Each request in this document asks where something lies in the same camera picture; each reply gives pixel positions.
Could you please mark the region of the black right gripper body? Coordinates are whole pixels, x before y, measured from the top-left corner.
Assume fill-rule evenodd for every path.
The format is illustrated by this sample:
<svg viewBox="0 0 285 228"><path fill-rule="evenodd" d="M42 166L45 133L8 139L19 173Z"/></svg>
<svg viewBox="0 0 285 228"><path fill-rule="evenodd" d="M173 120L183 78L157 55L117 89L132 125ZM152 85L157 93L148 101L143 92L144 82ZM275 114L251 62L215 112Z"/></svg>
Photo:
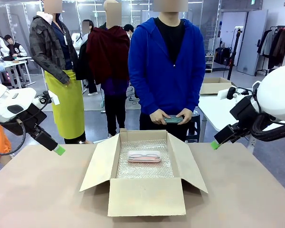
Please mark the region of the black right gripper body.
<svg viewBox="0 0 285 228"><path fill-rule="evenodd" d="M238 120L235 124L238 129L250 129L253 125L258 111L251 103L252 95L244 96L231 110L231 115Z"/></svg>

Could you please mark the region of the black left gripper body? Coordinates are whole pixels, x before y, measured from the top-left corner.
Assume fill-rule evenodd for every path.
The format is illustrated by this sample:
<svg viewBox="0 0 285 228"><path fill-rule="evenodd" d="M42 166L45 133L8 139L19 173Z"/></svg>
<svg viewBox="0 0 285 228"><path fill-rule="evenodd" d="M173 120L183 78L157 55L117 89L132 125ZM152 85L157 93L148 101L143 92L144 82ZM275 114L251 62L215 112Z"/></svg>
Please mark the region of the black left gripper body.
<svg viewBox="0 0 285 228"><path fill-rule="evenodd" d="M27 110L17 115L17 118L23 122L26 132L30 135L38 135L42 131L39 125L46 117L47 115L34 104L31 104Z"/></svg>

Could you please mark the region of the person's left hand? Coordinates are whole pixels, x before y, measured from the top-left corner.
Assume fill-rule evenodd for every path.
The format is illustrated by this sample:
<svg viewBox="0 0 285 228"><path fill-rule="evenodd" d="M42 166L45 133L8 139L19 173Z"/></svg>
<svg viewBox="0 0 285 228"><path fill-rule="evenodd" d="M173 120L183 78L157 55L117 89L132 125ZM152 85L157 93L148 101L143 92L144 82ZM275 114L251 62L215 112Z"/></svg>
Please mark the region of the person's left hand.
<svg viewBox="0 0 285 228"><path fill-rule="evenodd" d="M183 117L183 120L178 123L178 125L183 125L188 123L192 118L192 111L190 109L184 108L176 117Z"/></svg>

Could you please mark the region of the person's right hand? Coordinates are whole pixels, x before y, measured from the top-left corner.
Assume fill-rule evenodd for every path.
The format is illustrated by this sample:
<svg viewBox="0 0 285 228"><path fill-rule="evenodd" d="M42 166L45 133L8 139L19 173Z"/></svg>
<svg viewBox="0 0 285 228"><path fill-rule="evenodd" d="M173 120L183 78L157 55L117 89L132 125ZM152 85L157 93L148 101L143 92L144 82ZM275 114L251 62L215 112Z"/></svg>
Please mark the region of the person's right hand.
<svg viewBox="0 0 285 228"><path fill-rule="evenodd" d="M170 116L161 109L157 109L155 112L150 114L150 119L155 124L166 125L165 118L170 118Z"/></svg>

